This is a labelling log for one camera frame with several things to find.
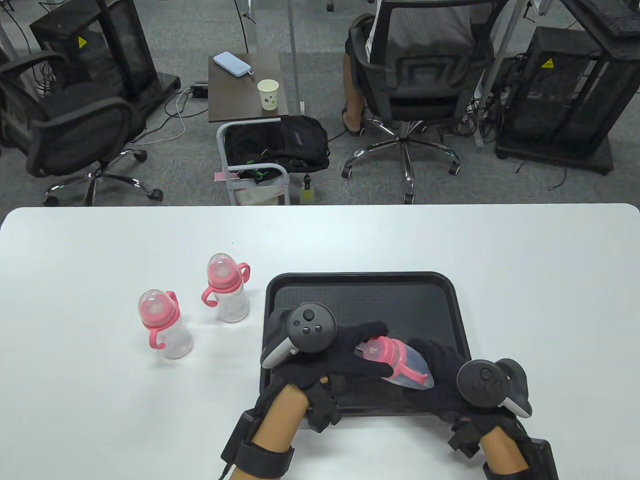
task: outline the white table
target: white table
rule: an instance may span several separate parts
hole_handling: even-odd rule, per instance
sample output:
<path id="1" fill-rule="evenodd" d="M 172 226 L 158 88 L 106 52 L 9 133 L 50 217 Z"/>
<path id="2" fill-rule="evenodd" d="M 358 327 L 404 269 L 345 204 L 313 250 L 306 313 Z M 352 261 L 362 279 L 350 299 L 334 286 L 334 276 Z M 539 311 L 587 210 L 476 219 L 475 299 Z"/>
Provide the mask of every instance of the white table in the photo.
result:
<path id="1" fill-rule="evenodd" d="M 200 302 L 216 252 L 252 267 L 239 324 Z M 640 477 L 638 211 L 398 205 L 12 212 L 0 230 L 0 478 L 217 478 L 257 395 L 267 283 L 406 270 L 451 279 L 475 357 L 525 367 L 525 425 L 551 442 L 562 480 Z M 150 288 L 175 290 L 195 333 L 173 365 L 138 318 Z M 298 433 L 286 478 L 483 479 L 481 454 L 467 461 L 449 436 L 432 417 L 344 419 Z"/>

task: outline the power strip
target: power strip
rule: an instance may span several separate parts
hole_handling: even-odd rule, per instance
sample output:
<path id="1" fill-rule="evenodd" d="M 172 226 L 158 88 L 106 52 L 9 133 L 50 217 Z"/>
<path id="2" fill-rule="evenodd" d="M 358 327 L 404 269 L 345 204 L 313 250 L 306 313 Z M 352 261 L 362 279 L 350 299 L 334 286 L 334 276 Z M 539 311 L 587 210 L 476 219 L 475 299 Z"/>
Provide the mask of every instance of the power strip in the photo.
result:
<path id="1" fill-rule="evenodd" d="M 209 83 L 208 82 L 195 82 L 191 85 L 192 97 L 194 99 L 208 99 L 209 98 Z"/>

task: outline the backpack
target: backpack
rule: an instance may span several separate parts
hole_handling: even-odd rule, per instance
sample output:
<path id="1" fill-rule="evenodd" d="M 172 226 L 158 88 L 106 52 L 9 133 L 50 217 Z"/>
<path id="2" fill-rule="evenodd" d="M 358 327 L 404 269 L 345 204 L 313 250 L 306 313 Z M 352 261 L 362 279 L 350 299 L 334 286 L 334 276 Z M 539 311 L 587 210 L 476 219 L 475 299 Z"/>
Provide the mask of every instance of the backpack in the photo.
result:
<path id="1" fill-rule="evenodd" d="M 278 163 L 289 173 L 311 173 L 329 167 L 326 130 L 315 118 L 284 116 L 279 122 L 234 125 L 225 133 L 229 165 Z M 245 170 L 240 178 L 256 183 L 277 178 L 277 170 Z"/>

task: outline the chair base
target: chair base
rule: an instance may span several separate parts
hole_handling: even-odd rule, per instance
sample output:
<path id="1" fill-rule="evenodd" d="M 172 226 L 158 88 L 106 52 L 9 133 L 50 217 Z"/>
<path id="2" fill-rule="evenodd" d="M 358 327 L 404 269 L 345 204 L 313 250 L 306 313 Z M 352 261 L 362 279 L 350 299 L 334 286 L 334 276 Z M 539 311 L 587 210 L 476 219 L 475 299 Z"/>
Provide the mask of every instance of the chair base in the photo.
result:
<path id="1" fill-rule="evenodd" d="M 449 175 L 458 175 L 460 173 L 460 159 L 458 155 L 451 150 L 449 147 L 442 145 L 441 143 L 433 143 L 430 141 L 422 141 L 417 140 L 411 137 L 411 133 L 416 129 L 421 129 L 424 125 L 423 121 L 418 122 L 401 122 L 400 123 L 400 132 L 399 134 L 394 133 L 391 129 L 386 127 L 380 120 L 375 118 L 368 118 L 367 121 L 373 125 L 375 128 L 384 132 L 385 134 L 392 137 L 391 140 L 381 141 L 379 143 L 374 143 L 373 145 L 369 145 L 368 147 L 361 148 L 353 152 L 353 155 L 349 157 L 349 159 L 344 163 L 342 167 L 342 176 L 345 179 L 351 178 L 351 171 L 353 167 L 353 163 L 356 160 L 363 158 L 366 154 L 370 152 L 374 152 L 376 150 L 380 150 L 381 148 L 387 148 L 397 145 L 400 148 L 401 158 L 403 162 L 404 169 L 404 204 L 412 204 L 413 203 L 413 187 L 415 184 L 415 177 L 413 176 L 413 165 L 411 163 L 411 157 L 409 155 L 409 145 L 412 143 L 417 143 L 419 145 L 425 145 L 426 147 L 437 148 L 438 150 L 445 152 L 450 158 L 451 163 L 449 165 Z"/>
<path id="2" fill-rule="evenodd" d="M 159 188 L 152 189 L 142 180 L 134 179 L 132 177 L 126 177 L 125 175 L 117 175 L 115 173 L 107 173 L 107 170 L 109 170 L 117 161 L 119 161 L 121 158 L 123 158 L 127 154 L 133 154 L 136 160 L 138 160 L 140 163 L 147 160 L 146 150 L 140 150 L 137 148 L 126 148 L 125 150 L 121 151 L 121 153 L 116 158 L 114 158 L 114 160 L 112 160 L 106 165 L 100 165 L 93 172 L 88 172 L 84 175 L 77 175 L 75 177 L 69 177 L 67 179 L 62 180 L 61 182 L 53 184 L 51 187 L 47 188 L 47 190 L 45 191 L 44 193 L 45 199 L 42 202 L 42 204 L 45 205 L 46 207 L 57 207 L 59 206 L 60 201 L 58 200 L 58 197 L 54 195 L 55 193 L 57 193 L 59 190 L 62 190 L 63 188 L 69 187 L 70 185 L 74 185 L 80 182 L 89 182 L 89 185 L 86 190 L 86 194 L 84 196 L 84 206 L 91 207 L 93 206 L 93 203 L 95 201 L 95 191 L 96 191 L 98 182 L 104 179 L 117 180 L 118 182 L 123 182 L 128 185 L 131 185 L 132 187 L 142 190 L 146 194 L 149 200 L 155 200 L 155 201 L 161 202 L 164 197 L 164 194 L 163 194 L 163 191 L 160 190 Z"/>

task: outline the baby bottle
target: baby bottle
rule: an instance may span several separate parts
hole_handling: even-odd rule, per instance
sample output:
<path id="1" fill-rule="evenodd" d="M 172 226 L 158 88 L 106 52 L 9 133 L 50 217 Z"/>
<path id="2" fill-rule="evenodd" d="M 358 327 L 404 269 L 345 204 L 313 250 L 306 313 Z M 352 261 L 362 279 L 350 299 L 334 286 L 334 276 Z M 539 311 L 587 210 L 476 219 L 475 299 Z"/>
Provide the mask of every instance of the baby bottle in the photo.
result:
<path id="1" fill-rule="evenodd" d="M 193 336 L 180 318 L 178 299 L 173 292 L 149 290 L 138 302 L 142 323 L 149 329 L 149 346 L 162 350 L 170 360 L 184 357 L 193 347 Z"/>
<path id="2" fill-rule="evenodd" d="M 217 307 L 221 320 L 239 322 L 249 313 L 244 283 L 250 275 L 251 267 L 246 263 L 237 265 L 226 253 L 216 253 L 207 264 L 209 287 L 202 293 L 202 301 L 209 307 Z M 209 300 L 212 293 L 215 300 Z"/>
<path id="3" fill-rule="evenodd" d="M 422 355 L 400 340 L 376 337 L 356 347 L 362 358 L 389 364 L 394 374 L 385 380 L 401 387 L 426 390 L 433 387 L 433 377 Z"/>

